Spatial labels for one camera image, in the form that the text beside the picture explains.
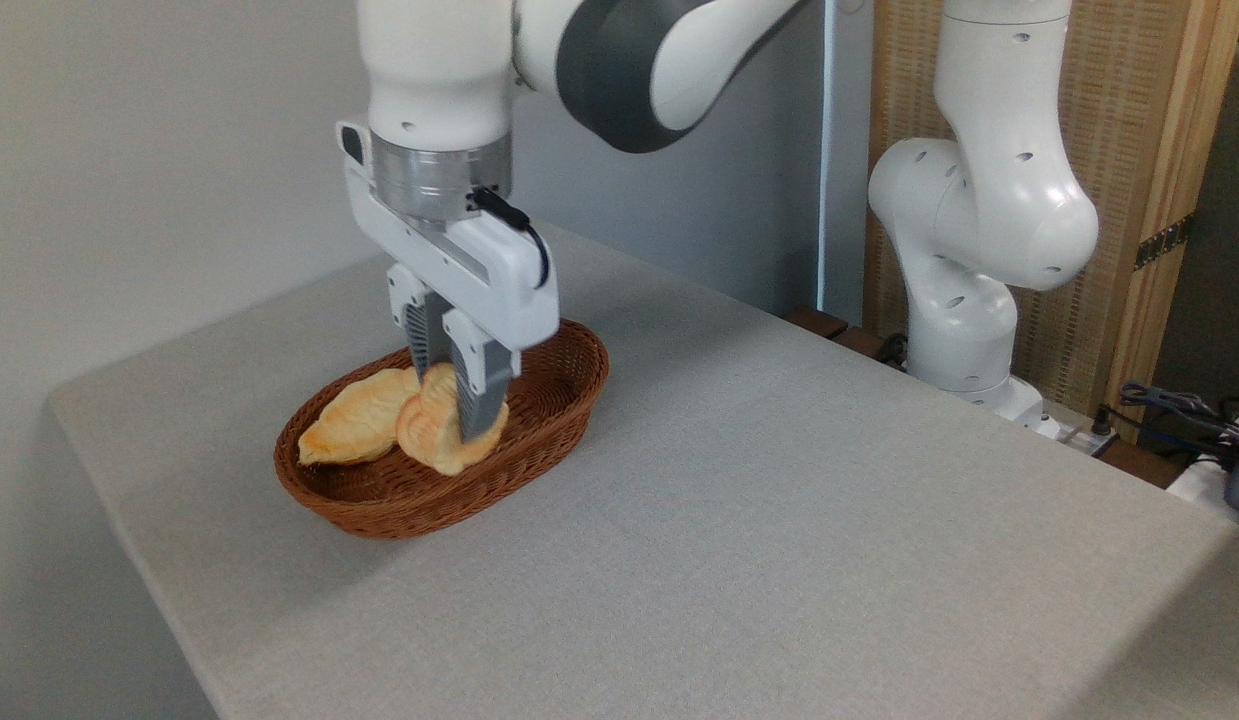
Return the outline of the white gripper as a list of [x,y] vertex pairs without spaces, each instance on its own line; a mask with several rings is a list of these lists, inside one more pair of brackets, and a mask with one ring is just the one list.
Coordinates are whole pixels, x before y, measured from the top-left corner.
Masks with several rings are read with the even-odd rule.
[[510,141],[431,152],[400,149],[357,120],[337,124],[351,209],[394,261],[392,318],[418,378],[453,364],[462,441],[494,428],[520,351],[558,328],[553,259],[488,178],[509,176]]

